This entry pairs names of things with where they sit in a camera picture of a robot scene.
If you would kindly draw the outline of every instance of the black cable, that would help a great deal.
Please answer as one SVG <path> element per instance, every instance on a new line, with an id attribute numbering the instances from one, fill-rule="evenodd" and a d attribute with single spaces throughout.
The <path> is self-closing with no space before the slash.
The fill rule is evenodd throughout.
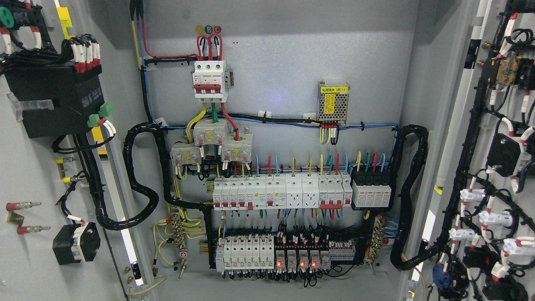
<path id="1" fill-rule="evenodd" d="M 325 275 L 326 275 L 327 277 L 332 277 L 332 278 L 342 277 L 342 276 L 346 275 L 347 273 L 349 273 L 349 271 L 350 271 L 351 269 L 353 269 L 354 266 L 355 266 L 355 264 L 351 265 L 345 272 L 343 272 L 343 273 L 341 273 L 341 274 L 331 275 L 331 271 L 335 271 L 335 272 L 337 272 L 337 273 L 339 273 L 339 272 L 342 271 L 342 270 L 341 270 L 342 267 L 340 267 L 340 266 L 333 266 L 333 267 L 332 267 L 332 268 L 331 268 Z M 340 267 L 340 271 L 336 271 L 336 270 L 334 269 L 335 267 Z"/>
<path id="2" fill-rule="evenodd" d="M 518 178 L 518 189 L 517 191 L 515 191 L 515 193 L 521 193 L 524 190 L 524 185 L 526 183 L 528 171 L 534 163 L 535 163 L 535 156 L 531 156 L 529 161 L 526 162 L 526 164 L 522 167 L 522 169 L 516 175 L 516 177 Z"/>
<path id="3" fill-rule="evenodd" d="M 535 101 L 531 104 L 530 110 L 528 111 L 528 117 L 526 118 L 525 124 L 528 124 L 531 120 L 531 114 L 533 114 L 533 110 L 535 109 Z"/>
<path id="4" fill-rule="evenodd" d="M 446 206 L 446 209 L 444 211 L 444 220 L 442 222 L 440 235 L 437 237 L 433 245 L 431 245 L 429 248 L 427 248 L 422 253 L 416 255 L 415 257 L 405 262 L 402 262 L 398 258 L 397 263 L 400 264 L 398 268 L 401 270 L 413 269 L 421 262 L 433 257 L 440 251 L 444 251 L 448 248 L 447 243 L 449 241 L 449 230 L 452 228 L 452 221 L 457 215 L 457 208 L 460 201 L 459 191 L 466 187 L 468 181 L 468 171 L 470 170 L 470 164 L 472 162 L 472 157 L 475 152 L 477 140 L 479 137 L 480 124 L 483 118 L 483 113 L 485 112 L 487 87 L 488 83 L 486 82 L 486 80 L 484 78 L 479 78 L 478 85 L 476 87 L 476 95 L 474 97 L 473 107 L 470 110 L 470 122 L 468 124 L 463 148 L 461 150 L 459 163 L 455 171 L 452 193 L 450 195 L 448 205 Z"/>
<path id="5" fill-rule="evenodd" d="M 412 223 L 412 199 L 410 192 L 427 158 L 427 129 L 419 125 L 407 125 L 400 128 L 396 135 L 396 142 L 392 151 L 391 163 L 389 164 L 390 188 L 392 189 L 390 202 L 392 204 L 394 198 L 396 197 L 398 172 L 403 158 L 404 143 L 407 136 L 411 134 L 415 134 L 418 137 L 418 150 L 416 150 L 416 153 L 412 157 L 409 174 L 407 175 L 407 178 L 401 187 L 401 192 L 399 195 L 399 228 L 390 253 L 390 261 L 394 267 L 398 269 L 404 268 L 404 265 L 406 264 L 403 262 L 401 256 L 405 247 L 405 243 L 409 237 Z"/>
<path id="6" fill-rule="evenodd" d="M 104 141 L 102 141 L 100 143 L 95 143 L 95 144 L 92 144 L 92 145 L 85 145 L 85 146 L 80 146 L 80 147 L 61 148 L 59 146 L 59 144 L 65 139 L 65 137 L 66 137 L 65 135 L 59 136 L 58 138 L 56 138 L 56 140 L 54 140 L 52 142 L 51 148 L 52 148 L 52 151 L 54 153 L 61 154 L 61 155 L 69 155 L 69 154 L 77 153 L 77 152 L 82 151 L 84 149 L 86 149 L 86 150 L 96 149 L 96 148 L 99 148 L 99 147 L 109 143 L 113 139 L 113 137 L 115 137 L 115 136 L 108 137 Z"/>
<path id="7" fill-rule="evenodd" d="M 87 136 L 85 134 L 76 134 L 74 137 L 80 143 L 81 147 L 89 145 L 89 141 L 87 140 Z M 154 202 L 155 200 L 152 199 L 140 213 L 128 220 L 114 221 L 110 219 L 106 210 L 106 203 L 104 202 L 103 184 L 100 178 L 97 162 L 95 160 L 95 155 L 93 151 L 89 149 L 83 149 L 80 151 L 80 153 L 82 155 L 80 160 L 85 161 L 87 166 L 87 182 L 89 184 L 89 193 L 93 197 L 93 203 L 95 205 L 96 219 L 102 227 L 108 230 L 128 229 L 144 221 L 154 211 L 154 209 L 156 209 L 156 205 L 158 204 L 157 199 L 156 203 Z"/>
<path id="8" fill-rule="evenodd" d="M 110 250 L 111 260 L 113 261 L 113 265 L 115 266 L 115 272 L 117 273 L 117 278 L 119 279 L 119 283 L 121 284 L 121 288 L 123 290 L 123 294 L 125 298 L 128 298 L 128 294 L 126 293 L 125 285 L 123 284 L 123 280 L 121 278 L 121 274 L 119 273 L 119 267 L 117 266 L 117 260 L 115 260 L 115 255 L 113 255 L 113 250 L 111 248 L 110 239 L 108 237 L 108 233 L 106 232 L 106 229 L 102 228 L 102 231 L 104 232 L 104 238 L 106 239 L 106 243 L 108 244 L 108 250 Z"/>
<path id="9" fill-rule="evenodd" d="M 231 117 L 254 119 L 263 122 L 284 122 L 284 123 L 319 123 L 319 121 L 313 119 L 303 118 L 270 118 L 242 113 L 228 113 Z"/>
<path id="10" fill-rule="evenodd" d="M 524 40 L 516 40 L 520 35 L 524 34 Z M 533 37 L 533 31 L 529 28 L 517 28 L 511 32 L 511 36 L 506 36 L 505 39 L 512 45 L 512 50 L 535 50 L 535 46 L 532 43 L 535 41 Z"/>
<path id="11" fill-rule="evenodd" d="M 141 69 L 139 70 L 139 74 L 141 76 L 141 95 L 143 96 L 143 108 L 145 109 L 145 115 L 147 115 L 147 119 L 149 122 L 154 122 L 152 120 L 152 114 L 150 113 L 150 107 L 149 107 L 149 97 L 147 93 L 147 83 L 145 82 L 145 76 L 146 76 L 146 70 L 144 66 L 141 66 Z"/>
<path id="12" fill-rule="evenodd" d="M 503 99 L 502 99 L 502 102 L 500 103 L 500 105 L 498 106 L 497 109 L 495 109 L 495 111 L 499 111 L 501 110 L 501 108 L 503 108 L 503 105 L 505 104 L 505 102 L 507 101 L 507 96 L 509 96 L 509 91 L 511 89 L 511 85 L 507 86 L 507 89 L 505 90 L 505 94 L 503 95 Z"/>

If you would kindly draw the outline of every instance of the cable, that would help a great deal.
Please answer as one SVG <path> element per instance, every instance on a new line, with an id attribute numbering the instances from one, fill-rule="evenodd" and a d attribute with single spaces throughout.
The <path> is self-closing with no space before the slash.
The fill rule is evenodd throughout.
<path id="1" fill-rule="evenodd" d="M 401 187 L 401 192 L 399 194 L 399 229 L 396 234 L 394 244 L 392 246 L 392 251 L 390 253 L 390 261 L 394 265 L 394 267 L 398 269 L 405 269 L 407 262 L 406 260 L 405 262 L 402 260 L 402 255 L 405 243 L 407 242 L 407 239 L 409 237 L 409 231 L 412 223 L 412 199 L 410 192 L 427 158 L 427 129 L 419 125 L 407 125 L 400 128 L 396 136 L 396 143 L 394 144 L 390 164 L 390 187 L 392 189 L 390 203 L 392 203 L 394 201 L 394 198 L 396 197 L 395 191 L 398 179 L 398 171 L 400 169 L 401 161 L 403 158 L 404 142 L 407 136 L 410 134 L 415 134 L 418 137 L 418 149 L 412 157 L 409 174 L 407 175 L 407 178 L 405 179 Z"/>
<path id="2" fill-rule="evenodd" d="M 202 59 L 197 54 L 190 54 L 190 55 L 163 55 L 163 56 L 155 56 L 149 52 L 147 49 L 147 38 L 146 38 L 146 32 L 145 32 L 145 19 L 141 18 L 141 32 L 143 37 L 143 47 L 145 49 L 145 52 L 148 56 L 151 56 L 153 58 L 159 58 L 159 59 L 174 59 L 174 58 L 188 58 L 188 57 L 195 57 L 198 61 L 201 61 Z"/>
<path id="3" fill-rule="evenodd" d="M 65 139 L 65 137 L 66 137 L 65 135 L 59 136 L 58 138 L 56 138 L 56 140 L 54 140 L 52 142 L 51 148 L 52 148 L 52 151 L 54 153 L 61 154 L 61 155 L 69 155 L 69 154 L 74 154 L 74 153 L 77 153 L 78 151 L 83 151 L 83 150 L 90 151 L 92 149 L 97 149 L 97 148 L 107 144 L 115 136 L 110 136 L 110 137 L 106 138 L 104 141 L 102 141 L 100 143 L 93 144 L 93 145 L 84 145 L 84 146 L 80 146 L 80 147 L 61 148 L 59 146 L 59 144 Z"/>
<path id="4" fill-rule="evenodd" d="M 131 292 L 128 294 L 128 301 L 131 300 L 131 297 L 132 296 L 140 296 L 140 295 L 144 295 L 146 294 L 148 291 L 150 291 L 151 289 L 157 287 L 158 285 L 160 285 L 162 282 L 164 282 L 165 280 L 167 280 L 167 276 L 156 276 L 154 277 L 154 279 L 161 279 L 160 281 L 156 282 L 155 284 L 151 285 L 150 287 L 142 290 L 142 291 L 138 291 L 138 292 Z"/>
<path id="5" fill-rule="evenodd" d="M 188 143 L 193 143 L 192 127 L 195 123 L 199 122 L 199 120 L 201 120 L 204 115 L 206 115 L 206 110 L 207 104 L 203 103 L 201 112 L 197 116 L 193 117 L 193 119 L 186 126 L 186 135 L 188 137 Z"/>
<path id="6" fill-rule="evenodd" d="M 76 139 L 76 141 L 78 141 L 81 146 L 89 144 L 89 141 L 87 140 L 85 134 L 76 134 L 74 135 L 74 139 Z M 104 190 L 102 189 L 103 185 L 93 151 L 83 149 L 80 151 L 80 153 L 80 160 L 84 161 L 85 165 L 87 166 L 87 182 L 89 184 L 89 193 L 93 197 L 93 203 L 95 205 L 96 219 L 102 227 L 108 230 L 128 229 L 144 221 L 146 218 L 149 217 L 149 215 L 154 211 L 154 209 L 156 209 L 158 200 L 153 198 L 149 199 L 149 203 L 141 212 L 139 212 L 136 216 L 128 220 L 114 221 L 110 219 L 106 211 L 106 204 L 104 202 Z"/>
<path id="7" fill-rule="evenodd" d="M 135 57 L 137 59 L 137 68 L 141 70 L 141 55 L 139 53 L 139 42 L 137 41 L 137 32 L 135 28 L 134 16 L 132 16 L 132 21 L 130 22 L 130 25 L 132 25 L 132 35 L 134 37 Z"/>
<path id="8" fill-rule="evenodd" d="M 323 175 L 323 154 L 321 154 L 319 156 L 319 175 L 322 176 Z"/>
<path id="9" fill-rule="evenodd" d="M 216 104 L 212 103 L 212 118 L 213 122 L 219 122 L 219 119 L 217 117 L 217 111 L 216 111 Z"/>
<path id="10" fill-rule="evenodd" d="M 295 177 L 295 157 L 292 159 L 292 177 Z"/>
<path id="11" fill-rule="evenodd" d="M 498 108 L 495 110 L 496 112 L 499 111 L 503 105 L 505 104 L 505 102 L 507 101 L 507 96 L 509 95 L 509 90 L 511 89 L 511 86 L 507 86 L 507 89 L 505 91 L 505 94 L 503 95 L 503 100 L 501 102 L 501 104 L 498 106 Z"/>
<path id="12" fill-rule="evenodd" d="M 231 126 L 232 126 L 232 129 L 233 129 L 233 131 L 235 133 L 234 140 L 239 141 L 240 140 L 240 132 L 238 130 L 238 127 L 236 126 L 236 123 L 234 122 L 234 120 L 232 120 L 232 118 L 228 114 L 227 110 L 225 109 L 225 103 L 224 102 L 221 103 L 221 111 L 223 112 L 223 116 L 225 116 L 225 118 L 228 120 L 228 123 L 230 123 Z"/>

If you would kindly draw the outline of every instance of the blue wire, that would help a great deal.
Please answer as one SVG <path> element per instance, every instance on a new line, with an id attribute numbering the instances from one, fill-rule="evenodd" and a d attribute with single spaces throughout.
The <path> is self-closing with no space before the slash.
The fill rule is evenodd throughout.
<path id="1" fill-rule="evenodd" d="M 141 26 L 139 24 L 139 20 L 137 21 L 136 29 L 137 29 L 137 36 L 141 37 L 142 34 L 141 34 Z M 138 39 L 137 43 L 138 43 L 138 47 L 139 47 L 141 65 L 143 67 L 146 67 L 145 60 L 143 59 L 144 47 L 143 47 L 141 39 Z M 145 81 L 145 86 L 147 88 L 147 104 L 148 104 L 148 107 L 149 107 L 150 118 L 152 119 L 153 123 L 159 124 L 154 119 L 154 114 L 152 112 L 152 102 L 151 102 L 151 98 L 150 98 L 149 79 L 147 77 L 147 73 L 146 72 L 143 73 L 143 80 Z M 174 129 L 174 130 L 184 130 L 184 129 L 186 129 L 185 126 L 160 126 L 160 127 L 163 128 L 163 129 Z"/>
<path id="2" fill-rule="evenodd" d="M 349 168 L 349 157 L 347 156 L 346 154 L 346 173 L 347 173 L 347 169 Z"/>
<path id="3" fill-rule="evenodd" d="M 275 156 L 275 171 L 277 172 L 277 176 L 279 175 L 279 156 Z"/>
<path id="4" fill-rule="evenodd" d="M 260 176 L 260 166 L 258 165 L 258 156 L 256 156 L 256 176 Z"/>
<path id="5" fill-rule="evenodd" d="M 383 161 L 382 164 L 381 164 L 381 172 L 383 172 L 383 169 L 385 168 L 385 163 L 386 163 L 386 155 L 385 155 L 385 153 L 383 153 L 381 155 L 381 160 Z"/>

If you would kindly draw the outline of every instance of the yellow wire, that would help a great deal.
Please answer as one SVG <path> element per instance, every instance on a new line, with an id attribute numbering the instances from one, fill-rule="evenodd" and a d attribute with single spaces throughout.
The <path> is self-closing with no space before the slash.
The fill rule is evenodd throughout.
<path id="1" fill-rule="evenodd" d="M 295 157 L 292 160 L 292 177 L 295 177 Z"/>
<path id="2" fill-rule="evenodd" d="M 174 175 L 174 177 L 173 177 L 173 185 L 174 185 L 174 192 L 176 193 L 177 198 L 180 199 L 180 190 L 178 189 L 178 180 L 177 180 L 177 176 L 176 175 Z M 171 207 L 169 206 L 169 204 L 167 204 L 167 212 L 168 213 L 171 212 Z"/>
<path id="3" fill-rule="evenodd" d="M 312 156 L 308 159 L 308 176 L 312 176 Z"/>
<path id="4" fill-rule="evenodd" d="M 154 279 L 158 279 L 158 278 L 162 278 L 160 281 L 156 282 L 155 284 L 151 285 L 149 288 L 145 289 L 145 290 L 142 290 L 142 291 L 138 291 L 138 292 L 131 292 L 128 294 L 128 300 L 130 300 L 130 297 L 131 296 L 139 296 L 139 295 L 144 295 L 146 294 L 149 290 L 157 287 L 158 285 L 160 285 L 162 282 L 164 282 L 166 279 L 167 279 L 167 276 L 156 276 L 154 277 Z"/>
<path id="5" fill-rule="evenodd" d="M 139 54 L 139 44 L 137 42 L 137 34 L 135 30 L 135 23 L 134 20 L 132 20 L 132 33 L 134 34 L 134 44 L 135 44 L 135 58 L 137 58 L 137 69 L 141 70 L 141 58 Z"/>
<path id="6" fill-rule="evenodd" d="M 207 109 L 207 105 L 206 103 L 203 103 L 202 104 L 202 110 L 201 112 L 193 117 L 193 119 L 188 123 L 187 127 L 186 127 L 186 135 L 188 136 L 188 143 L 193 143 L 193 136 L 192 136 L 192 126 L 196 123 L 196 122 L 199 122 L 199 120 L 201 120 L 201 118 L 204 116 L 204 114 L 206 114 L 206 109 Z"/>
<path id="7" fill-rule="evenodd" d="M 319 175 L 323 175 L 323 154 L 319 157 Z"/>
<path id="8" fill-rule="evenodd" d="M 188 233 L 186 233 L 186 236 L 187 236 L 189 239 L 197 239 L 197 238 L 206 237 L 206 235 L 197 235 L 197 236 L 191 237 Z"/>
<path id="9" fill-rule="evenodd" d="M 165 257 L 162 255 L 162 245 L 165 244 L 165 242 L 160 242 L 160 244 L 158 245 L 158 254 L 160 255 L 160 258 L 168 265 L 170 266 L 174 266 L 174 264 L 172 262 L 169 262 L 167 259 L 165 259 Z"/>
<path id="10" fill-rule="evenodd" d="M 362 158 L 362 154 L 361 152 L 359 152 L 357 154 L 357 172 L 361 171 L 361 158 Z"/>
<path id="11" fill-rule="evenodd" d="M 173 235 L 174 235 L 173 233 L 168 233 L 168 232 L 167 232 L 167 228 L 168 228 L 168 227 L 169 227 L 169 225 L 166 225 L 166 226 L 165 226 L 164 233 L 165 233 L 166 235 L 173 236 Z"/>

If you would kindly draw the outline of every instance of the black wire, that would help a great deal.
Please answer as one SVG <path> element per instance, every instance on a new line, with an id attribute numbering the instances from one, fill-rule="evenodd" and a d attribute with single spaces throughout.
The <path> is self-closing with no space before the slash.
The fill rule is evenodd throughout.
<path id="1" fill-rule="evenodd" d="M 331 275 L 330 273 L 331 273 L 332 270 L 334 270 L 334 271 L 337 272 L 337 273 L 339 273 L 339 272 L 342 271 L 342 267 L 340 267 L 340 266 L 333 266 L 333 267 L 327 272 L 327 274 L 325 274 L 325 275 L 328 276 L 328 277 L 332 277 L 332 278 L 342 277 L 342 276 L 346 275 L 347 273 L 349 273 L 349 271 L 350 271 L 351 269 L 353 269 L 354 266 L 355 266 L 355 264 L 351 265 L 345 272 L 343 272 L 343 273 L 341 273 L 341 274 L 338 274 L 338 275 Z M 334 269 L 335 267 L 340 267 L 340 271 L 336 271 L 336 270 Z"/>
<path id="2" fill-rule="evenodd" d="M 59 144 L 65 139 L 65 137 L 66 137 L 65 135 L 59 136 L 58 138 L 56 138 L 56 140 L 54 140 L 52 142 L 51 148 L 52 148 L 52 151 L 54 153 L 62 154 L 62 155 L 69 155 L 69 154 L 77 153 L 77 152 L 82 151 L 82 150 L 91 150 L 91 149 L 99 148 L 99 147 L 109 143 L 113 139 L 113 137 L 115 137 L 115 136 L 108 137 L 104 141 L 102 141 L 100 143 L 92 144 L 92 145 L 61 148 L 59 146 Z"/>
<path id="3" fill-rule="evenodd" d="M 119 278 L 119 283 L 121 284 L 121 288 L 123 289 L 123 294 L 125 295 L 125 298 L 128 298 L 128 294 L 126 293 L 126 290 L 125 290 L 125 285 L 123 284 L 121 274 L 119 273 L 117 261 L 115 260 L 115 255 L 113 255 L 113 250 L 111 248 L 111 243 L 108 237 L 108 233 L 106 232 L 106 229 L 104 228 L 102 228 L 102 231 L 104 231 L 104 238 L 106 239 L 106 243 L 108 244 L 108 250 L 110 250 L 111 260 L 113 261 L 113 265 L 115 266 L 115 272 L 117 273 L 117 278 Z"/>
<path id="4" fill-rule="evenodd" d="M 428 287 L 431 287 L 431 288 L 429 289 L 429 292 L 427 293 L 427 299 L 426 299 L 427 301 L 429 301 L 429 298 L 431 298 L 431 294 L 433 293 L 434 286 L 430 285 Z"/>
<path id="5" fill-rule="evenodd" d="M 528 171 L 531 166 L 535 163 L 535 156 L 531 156 L 530 160 L 522 167 L 522 169 L 516 175 L 518 178 L 518 190 L 515 193 L 521 193 L 524 190 L 524 185 L 526 183 L 526 178 L 528 176 Z"/>
<path id="6" fill-rule="evenodd" d="M 254 120 L 264 121 L 264 122 L 319 123 L 319 121 L 316 121 L 316 120 L 313 120 L 313 119 L 303 119 L 303 118 L 270 118 L 270 117 L 263 117 L 263 116 L 249 115 L 249 114 L 241 114 L 241 113 L 228 113 L 228 114 L 231 117 L 254 119 Z"/>
<path id="7" fill-rule="evenodd" d="M 511 86 L 507 86 L 507 89 L 505 90 L 505 94 L 503 95 L 503 100 L 502 100 L 502 103 L 498 106 L 497 109 L 495 109 L 495 111 L 499 111 L 503 105 L 505 104 L 505 102 L 507 101 L 507 96 L 509 95 L 509 91 L 511 89 Z"/>
<path id="8" fill-rule="evenodd" d="M 530 110 L 528 111 L 528 117 L 526 118 L 526 124 L 528 124 L 531 120 L 531 114 L 533 113 L 533 110 L 535 109 L 535 101 L 531 104 Z"/>
<path id="9" fill-rule="evenodd" d="M 521 34 L 526 36 L 525 40 L 513 41 L 516 40 Z M 535 41 L 535 37 L 533 37 L 533 31 L 529 28 L 514 29 L 511 32 L 511 36 L 506 36 L 505 39 L 509 44 L 513 45 L 512 49 L 514 50 L 535 50 L 535 46 L 531 44 L 533 41 Z"/>

